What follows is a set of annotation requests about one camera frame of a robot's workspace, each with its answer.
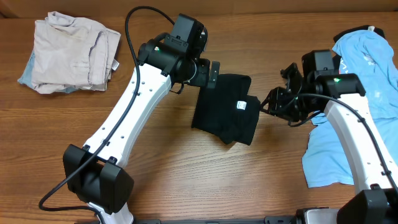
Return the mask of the black t-shirt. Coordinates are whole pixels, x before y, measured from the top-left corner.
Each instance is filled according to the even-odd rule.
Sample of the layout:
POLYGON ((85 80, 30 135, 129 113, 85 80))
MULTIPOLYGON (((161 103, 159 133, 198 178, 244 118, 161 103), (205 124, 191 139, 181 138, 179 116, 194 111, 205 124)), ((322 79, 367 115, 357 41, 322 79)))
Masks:
POLYGON ((192 128, 211 133, 225 144, 252 143, 259 120, 260 101, 248 95, 251 77, 221 74, 214 88, 201 88, 192 128))

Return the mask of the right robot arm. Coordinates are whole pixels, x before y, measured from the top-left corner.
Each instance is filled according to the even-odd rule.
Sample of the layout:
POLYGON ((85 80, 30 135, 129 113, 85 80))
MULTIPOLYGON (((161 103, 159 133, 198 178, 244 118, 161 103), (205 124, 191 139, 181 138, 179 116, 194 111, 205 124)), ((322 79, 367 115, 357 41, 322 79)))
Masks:
POLYGON ((267 217, 265 223, 397 223, 397 165, 371 117, 357 75, 342 75, 330 50, 302 57, 281 70, 284 87, 269 92, 260 110, 300 126, 324 113, 335 130, 353 175, 355 196, 340 209, 298 209, 294 216, 267 217))

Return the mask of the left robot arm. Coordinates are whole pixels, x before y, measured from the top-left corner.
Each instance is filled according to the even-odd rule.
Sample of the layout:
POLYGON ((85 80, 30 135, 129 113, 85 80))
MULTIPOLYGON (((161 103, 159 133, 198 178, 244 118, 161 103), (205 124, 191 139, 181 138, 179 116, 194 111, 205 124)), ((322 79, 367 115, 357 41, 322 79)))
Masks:
POLYGON ((100 223, 133 223, 127 201, 134 181, 124 168, 142 128, 172 86, 216 86, 220 63, 200 57, 207 38, 201 22, 180 14, 171 33, 140 46, 131 80, 101 127, 83 147, 67 147, 68 189, 94 210, 100 223))

